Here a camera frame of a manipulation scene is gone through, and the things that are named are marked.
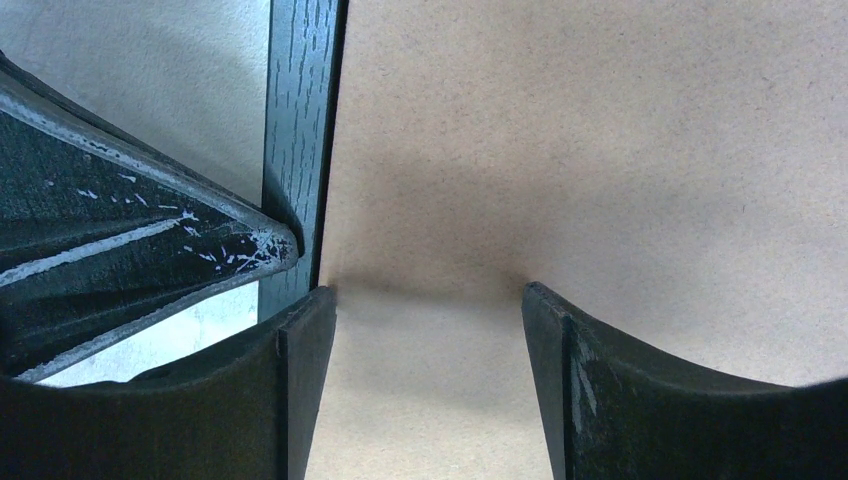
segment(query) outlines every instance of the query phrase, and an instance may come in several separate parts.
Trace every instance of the white scratch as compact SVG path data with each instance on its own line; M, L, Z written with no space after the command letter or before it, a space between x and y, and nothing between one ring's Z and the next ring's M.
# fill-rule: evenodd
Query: white scratch
M97 195L96 195L94 192L92 192L91 190L80 190L80 189L77 189L77 193L79 193L79 194L80 194L80 195L82 195L83 197L93 198L93 199L95 199L95 200L97 200L97 198L98 198L98 197L97 197Z
M3 273L0 273L0 287L19 282L27 277L46 272L52 268L64 265L66 263L76 262L83 258L91 257L100 253L108 252L118 247L122 247L128 243L141 240L143 238L152 237L166 230L170 230L180 224L183 218L172 218L170 220L161 220L151 223L143 227L139 227L128 232L97 240L79 247L74 247L66 252L59 253L47 258L39 258L31 262L26 262L17 267L10 268Z

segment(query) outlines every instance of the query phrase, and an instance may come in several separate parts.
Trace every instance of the beige surface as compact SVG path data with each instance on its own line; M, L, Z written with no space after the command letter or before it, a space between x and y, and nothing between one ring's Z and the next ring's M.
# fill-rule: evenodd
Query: beige surface
M310 478L550 478L539 279L752 378L848 374L844 2L350 6Z

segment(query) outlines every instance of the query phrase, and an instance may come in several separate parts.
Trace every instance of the black plastic object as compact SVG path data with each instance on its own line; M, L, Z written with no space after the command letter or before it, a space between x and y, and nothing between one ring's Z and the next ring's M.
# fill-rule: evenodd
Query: black plastic object
M848 380L789 388L717 372L539 283L524 328L554 478L848 478Z
M259 282L259 321L318 285L347 0L273 0L262 210L290 225L302 254Z
M297 258L288 227L0 54L0 374L41 380Z
M335 332L319 288L127 383L0 378L0 478L304 478Z

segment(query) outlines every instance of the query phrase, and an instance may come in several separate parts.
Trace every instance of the black wooden strip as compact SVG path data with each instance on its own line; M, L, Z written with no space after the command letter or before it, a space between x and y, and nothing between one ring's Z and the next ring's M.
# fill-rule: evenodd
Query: black wooden strip
M259 282L260 321L317 286L346 13L346 0L271 4L262 207L292 228L301 258Z

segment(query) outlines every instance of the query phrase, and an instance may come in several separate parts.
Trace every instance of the cardboard surface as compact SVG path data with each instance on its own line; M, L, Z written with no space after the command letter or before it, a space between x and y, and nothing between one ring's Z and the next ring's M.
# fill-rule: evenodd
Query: cardboard surface
M848 374L846 14L353 1L311 478L550 478L528 279L718 370Z

